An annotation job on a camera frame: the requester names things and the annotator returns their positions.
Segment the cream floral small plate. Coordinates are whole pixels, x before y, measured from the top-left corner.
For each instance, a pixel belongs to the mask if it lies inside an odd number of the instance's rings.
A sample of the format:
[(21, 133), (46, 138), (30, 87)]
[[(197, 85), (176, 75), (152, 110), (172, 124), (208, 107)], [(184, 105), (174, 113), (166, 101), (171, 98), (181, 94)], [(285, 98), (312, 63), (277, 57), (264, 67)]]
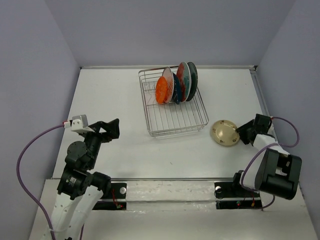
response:
[(224, 147), (234, 146), (240, 140), (236, 124), (225, 119), (216, 121), (211, 126), (210, 133), (212, 139)]

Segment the orange round plate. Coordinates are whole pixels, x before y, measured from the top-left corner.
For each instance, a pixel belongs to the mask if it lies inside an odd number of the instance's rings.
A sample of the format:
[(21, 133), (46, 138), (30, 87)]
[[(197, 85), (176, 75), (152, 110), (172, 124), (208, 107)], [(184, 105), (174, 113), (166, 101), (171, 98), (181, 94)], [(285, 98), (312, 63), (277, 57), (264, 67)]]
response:
[(166, 99), (168, 90), (167, 80), (164, 76), (161, 76), (156, 84), (155, 99), (158, 104), (163, 104)]

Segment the dark blue leaf dish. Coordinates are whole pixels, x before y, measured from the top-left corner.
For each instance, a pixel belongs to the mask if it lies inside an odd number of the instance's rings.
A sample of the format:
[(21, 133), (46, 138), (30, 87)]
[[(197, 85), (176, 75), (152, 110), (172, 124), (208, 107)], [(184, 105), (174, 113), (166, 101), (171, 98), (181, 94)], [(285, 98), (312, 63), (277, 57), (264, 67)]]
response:
[(172, 100), (174, 101), (175, 104), (178, 105), (182, 100), (182, 90), (181, 90), (179, 78), (175, 73), (173, 73), (173, 79), (174, 79), (174, 89), (173, 89)]

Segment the teal round plate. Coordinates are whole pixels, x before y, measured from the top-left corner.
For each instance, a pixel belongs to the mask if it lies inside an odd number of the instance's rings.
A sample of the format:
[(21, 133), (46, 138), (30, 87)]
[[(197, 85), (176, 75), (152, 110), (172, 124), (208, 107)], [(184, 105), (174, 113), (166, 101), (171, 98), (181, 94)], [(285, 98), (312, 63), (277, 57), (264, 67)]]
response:
[(197, 87), (198, 87), (198, 71), (197, 68), (195, 66), (195, 64), (193, 62), (188, 62), (187, 63), (189, 70), (190, 70), (190, 76), (191, 76), (191, 88), (190, 88), (190, 92), (187, 98), (187, 102), (191, 101), (197, 91)]

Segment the white plate with orange sunburst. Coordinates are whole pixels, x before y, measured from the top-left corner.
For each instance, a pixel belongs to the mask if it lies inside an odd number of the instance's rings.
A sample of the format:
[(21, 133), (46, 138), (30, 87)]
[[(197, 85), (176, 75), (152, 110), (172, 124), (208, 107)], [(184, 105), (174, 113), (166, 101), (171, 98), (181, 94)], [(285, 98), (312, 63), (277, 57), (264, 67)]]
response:
[(167, 91), (165, 95), (165, 103), (169, 103), (173, 96), (174, 91), (174, 77), (173, 72), (170, 67), (165, 67), (162, 73), (162, 76), (166, 79)]

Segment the red and teal floral plate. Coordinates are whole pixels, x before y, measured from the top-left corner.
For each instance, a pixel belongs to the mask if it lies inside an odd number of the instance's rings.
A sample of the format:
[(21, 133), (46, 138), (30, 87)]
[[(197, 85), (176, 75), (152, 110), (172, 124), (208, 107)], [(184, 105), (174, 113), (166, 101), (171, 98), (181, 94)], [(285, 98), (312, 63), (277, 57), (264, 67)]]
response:
[(181, 102), (185, 102), (190, 94), (192, 79), (189, 66), (186, 62), (181, 62), (178, 66), (176, 76), (178, 77), (181, 89)]

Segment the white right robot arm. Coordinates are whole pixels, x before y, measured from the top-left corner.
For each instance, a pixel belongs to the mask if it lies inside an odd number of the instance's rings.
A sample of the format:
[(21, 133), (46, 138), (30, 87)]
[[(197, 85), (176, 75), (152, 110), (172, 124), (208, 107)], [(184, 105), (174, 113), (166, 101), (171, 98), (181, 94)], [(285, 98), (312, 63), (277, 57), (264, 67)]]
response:
[[(296, 141), (292, 145), (279, 143), (269, 133), (273, 120), (282, 120), (293, 127)], [(284, 148), (293, 148), (300, 142), (300, 134), (296, 126), (283, 117), (256, 114), (255, 118), (238, 127), (236, 132), (245, 145), (251, 145), (257, 153), (249, 161), (244, 170), (239, 170), (233, 176), (230, 190), (235, 196), (242, 196), (247, 191), (264, 192), (274, 197), (292, 200), (298, 190), (302, 159), (292, 155)], [(248, 186), (245, 176), (252, 164), (259, 158), (259, 168), (254, 176), (253, 186)]]

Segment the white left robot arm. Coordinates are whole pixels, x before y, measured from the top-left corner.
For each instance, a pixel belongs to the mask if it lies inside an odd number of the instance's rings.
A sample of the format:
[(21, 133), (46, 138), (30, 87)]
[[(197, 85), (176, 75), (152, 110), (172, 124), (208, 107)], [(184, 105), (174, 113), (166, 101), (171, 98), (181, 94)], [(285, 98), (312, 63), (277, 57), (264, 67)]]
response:
[(43, 240), (76, 240), (99, 199), (110, 194), (111, 178), (92, 173), (101, 145), (118, 139), (119, 119), (88, 123), (86, 115), (77, 115), (63, 123), (64, 128), (83, 137), (66, 151), (65, 167), (57, 186), (57, 195)]

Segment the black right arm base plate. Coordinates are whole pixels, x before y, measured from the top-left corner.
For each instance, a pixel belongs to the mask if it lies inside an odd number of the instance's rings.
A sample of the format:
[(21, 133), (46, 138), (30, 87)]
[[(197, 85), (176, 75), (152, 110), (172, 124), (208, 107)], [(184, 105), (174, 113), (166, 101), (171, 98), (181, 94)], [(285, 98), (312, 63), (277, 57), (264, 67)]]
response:
[(214, 183), (217, 210), (260, 209), (260, 194), (248, 191), (230, 181)]

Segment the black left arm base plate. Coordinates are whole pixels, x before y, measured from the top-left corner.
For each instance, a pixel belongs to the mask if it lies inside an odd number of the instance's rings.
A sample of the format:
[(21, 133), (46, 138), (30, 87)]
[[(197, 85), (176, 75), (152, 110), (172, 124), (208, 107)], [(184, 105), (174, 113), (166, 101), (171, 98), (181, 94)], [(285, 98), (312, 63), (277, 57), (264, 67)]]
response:
[(104, 194), (93, 207), (94, 211), (125, 211), (127, 209), (127, 183), (111, 182), (108, 193)]

